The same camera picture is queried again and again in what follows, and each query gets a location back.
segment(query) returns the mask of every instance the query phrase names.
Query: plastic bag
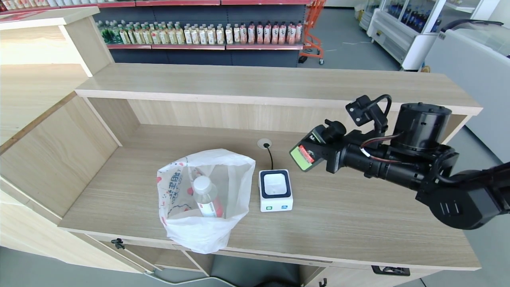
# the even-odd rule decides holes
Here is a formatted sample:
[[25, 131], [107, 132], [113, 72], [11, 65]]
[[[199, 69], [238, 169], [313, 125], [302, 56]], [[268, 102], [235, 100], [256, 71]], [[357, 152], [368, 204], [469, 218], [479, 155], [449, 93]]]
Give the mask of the plastic bag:
[[[167, 237], [198, 253], [225, 248], [230, 231], [248, 213], [255, 161], [225, 149], [183, 157], [158, 170], [159, 215]], [[218, 189], [222, 218], [205, 218], [192, 182], [205, 175]]]

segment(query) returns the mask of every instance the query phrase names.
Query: checkout counter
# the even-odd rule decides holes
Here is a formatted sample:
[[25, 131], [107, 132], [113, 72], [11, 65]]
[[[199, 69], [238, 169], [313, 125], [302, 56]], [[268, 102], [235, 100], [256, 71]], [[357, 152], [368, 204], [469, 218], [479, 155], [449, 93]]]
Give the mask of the checkout counter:
[[[345, 105], [363, 94], [392, 96], [390, 131], [402, 103], [448, 107], [453, 111], [443, 136], [448, 142], [482, 108], [446, 76], [117, 64], [93, 25], [94, 9], [45, 12], [62, 13], [62, 21], [45, 20], [42, 13], [38, 21], [0, 23], [0, 30], [7, 27], [1, 31], [2, 59], [20, 51], [12, 46], [17, 43], [26, 51], [44, 48], [47, 58], [53, 57], [34, 57], [30, 63], [18, 54], [1, 66], [2, 83], [18, 81], [9, 86], [10, 96], [2, 97], [2, 132], [4, 123], [11, 131], [2, 136], [0, 151], [2, 237], [15, 239], [2, 245], [72, 264], [140, 273], [172, 268], [210, 275], [215, 254], [289, 262], [300, 265], [304, 286], [327, 278], [333, 287], [390, 287], [441, 270], [480, 268], [463, 232], [437, 221], [414, 192], [350, 169], [333, 175], [318, 166], [303, 173], [288, 154], [325, 118], [355, 128]], [[79, 29], [68, 28], [77, 23]], [[26, 37], [33, 35], [30, 29], [53, 34]], [[9, 42], [4, 33], [11, 36]], [[62, 48], [41, 43], [57, 38]], [[63, 60], [62, 49], [73, 56]], [[63, 69], [71, 67], [73, 81], [63, 80], [72, 75]], [[44, 80], [39, 81], [41, 71]], [[30, 76], [21, 81], [19, 75]], [[4, 105], [9, 98], [16, 105]], [[32, 104], [34, 99], [44, 105]], [[20, 116], [10, 112], [18, 107]], [[10, 115], [5, 121], [4, 114]], [[260, 138], [272, 141], [275, 167], [289, 170], [290, 212], [259, 212], [257, 174], [270, 165], [267, 152], [257, 146]], [[256, 160], [250, 212], [232, 230], [227, 248], [198, 254], [166, 238], [154, 177], [176, 159], [216, 148]], [[111, 243], [117, 238], [125, 249]], [[409, 270], [403, 276], [374, 272], [385, 267]]]

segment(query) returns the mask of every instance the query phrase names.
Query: door handle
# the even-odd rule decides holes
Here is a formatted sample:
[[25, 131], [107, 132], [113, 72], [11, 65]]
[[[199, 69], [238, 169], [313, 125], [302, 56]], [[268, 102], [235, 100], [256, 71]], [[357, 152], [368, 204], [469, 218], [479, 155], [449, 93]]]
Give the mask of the door handle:
[[391, 267], [391, 266], [376, 266], [372, 265], [372, 270], [375, 274], [379, 275], [393, 275], [393, 276], [410, 276], [411, 271], [409, 268], [404, 267]]

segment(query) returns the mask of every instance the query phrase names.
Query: counter top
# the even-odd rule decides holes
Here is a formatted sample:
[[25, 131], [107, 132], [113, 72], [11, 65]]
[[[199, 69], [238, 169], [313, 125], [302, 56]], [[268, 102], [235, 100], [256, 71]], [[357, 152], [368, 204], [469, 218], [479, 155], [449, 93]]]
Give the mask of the counter top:
[[[290, 172], [294, 207], [260, 212], [259, 170], [272, 140], [276, 168]], [[439, 222], [415, 192], [367, 179], [352, 169], [303, 173], [289, 148], [302, 133], [141, 125], [105, 163], [59, 227], [112, 238], [169, 242], [159, 220], [156, 171], [183, 156], [225, 148], [256, 160], [250, 212], [232, 230], [227, 250], [316, 260], [445, 270], [476, 270], [478, 260], [461, 230]]]
[[67, 25], [97, 13], [94, 6], [0, 15], [0, 31]]
[[83, 97], [341, 108], [366, 94], [446, 106], [477, 115], [481, 106], [442, 74], [246, 66], [110, 64], [76, 89]]
[[86, 79], [78, 64], [1, 65], [0, 154], [10, 138]]

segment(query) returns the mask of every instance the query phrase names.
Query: cabinet door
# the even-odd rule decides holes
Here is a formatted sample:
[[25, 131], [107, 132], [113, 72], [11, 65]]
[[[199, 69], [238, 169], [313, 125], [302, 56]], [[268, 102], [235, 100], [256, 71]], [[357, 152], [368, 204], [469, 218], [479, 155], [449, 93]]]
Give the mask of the cabinet door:
[[393, 287], [418, 279], [427, 274], [415, 273], [410, 276], [380, 275], [371, 270], [328, 267], [305, 283], [305, 287], [319, 287], [327, 281], [327, 287]]

